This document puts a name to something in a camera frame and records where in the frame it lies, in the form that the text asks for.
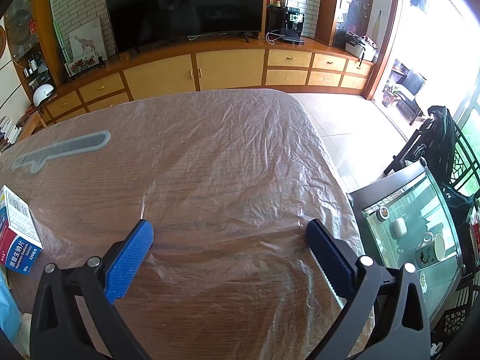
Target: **plastic sheet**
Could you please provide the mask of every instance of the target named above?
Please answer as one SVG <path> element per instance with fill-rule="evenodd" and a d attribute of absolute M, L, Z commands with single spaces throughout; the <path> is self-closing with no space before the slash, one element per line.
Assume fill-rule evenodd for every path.
<path fill-rule="evenodd" d="M 97 151 L 50 159 L 35 174 L 13 169 L 19 156 L 103 130 L 110 140 Z M 279 91 L 186 93 L 93 112 L 4 152 L 0 184 L 30 205 L 44 246 L 30 275 L 12 275 L 22 312 L 32 311 L 45 264 L 83 264 L 141 213 L 152 223 L 154 244 L 115 305 L 155 360 L 304 359 L 342 308 L 305 245 L 306 224 L 319 218 L 363 253 L 321 139 Z"/>
<path fill-rule="evenodd" d="M 20 316 L 17 304 L 10 294 L 3 273 L 0 271 L 0 329 L 3 330 L 11 342 L 15 341 L 20 326 Z"/>

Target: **glass side table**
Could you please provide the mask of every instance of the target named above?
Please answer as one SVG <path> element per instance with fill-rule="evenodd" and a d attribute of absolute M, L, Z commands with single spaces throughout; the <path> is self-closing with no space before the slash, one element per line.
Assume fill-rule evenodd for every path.
<path fill-rule="evenodd" d="M 426 166 L 416 162 L 393 175 L 352 192 L 353 210 L 366 254 L 387 268 L 412 263 L 424 286 L 424 302 L 434 327 L 446 300 L 462 276 L 463 261 L 455 226 L 445 200 Z M 377 212 L 387 207 L 388 219 Z M 393 221 L 403 218 L 407 232 L 398 237 Z M 416 262 L 416 249 L 425 232 L 443 235 L 445 256 L 426 268 Z"/>

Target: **tv screen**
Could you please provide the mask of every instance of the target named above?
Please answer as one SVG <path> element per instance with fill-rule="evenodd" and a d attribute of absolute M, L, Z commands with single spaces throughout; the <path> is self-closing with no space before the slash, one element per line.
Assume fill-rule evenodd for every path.
<path fill-rule="evenodd" d="M 118 52 L 222 32 L 260 32 L 263 0 L 106 0 Z"/>

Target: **glass tabletop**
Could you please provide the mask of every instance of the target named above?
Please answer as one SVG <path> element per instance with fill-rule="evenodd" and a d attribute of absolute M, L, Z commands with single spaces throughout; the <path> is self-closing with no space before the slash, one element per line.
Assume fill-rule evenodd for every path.
<path fill-rule="evenodd" d="M 450 293 L 460 271 L 459 245 L 456 233 L 453 233 L 455 228 L 451 224 L 450 214 L 445 211 L 443 197 L 440 200 L 437 191 L 440 193 L 431 175 L 423 173 L 397 192 L 362 211 L 383 265 L 398 269 L 405 263 L 412 263 L 417 268 L 430 320 Z M 386 211 L 382 209 L 384 216 L 378 213 L 381 207 L 387 208 Z M 401 235 L 404 232 L 402 229 L 405 230 L 402 225 L 395 231 L 394 221 L 399 218 L 405 222 L 404 235 Z M 431 232 L 435 243 L 430 241 L 430 235 L 426 232 Z M 441 247 L 441 238 L 445 248 Z M 426 254 L 427 248 L 431 252 L 437 244 L 440 245 L 439 251 L 434 251 L 432 259 L 424 262 L 422 252 Z"/>

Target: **blue gripper pad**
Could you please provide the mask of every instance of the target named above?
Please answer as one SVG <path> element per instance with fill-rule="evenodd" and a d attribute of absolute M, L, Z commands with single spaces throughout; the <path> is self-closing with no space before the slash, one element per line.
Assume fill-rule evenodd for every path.
<path fill-rule="evenodd" d="M 117 258 L 105 272 L 105 296 L 111 304 L 123 298 L 153 244 L 153 227 L 140 220 L 125 239 Z"/>
<path fill-rule="evenodd" d="M 333 238 L 318 219 L 307 224 L 305 237 L 335 293 L 352 300 L 357 277 L 357 255 L 345 241 Z"/>

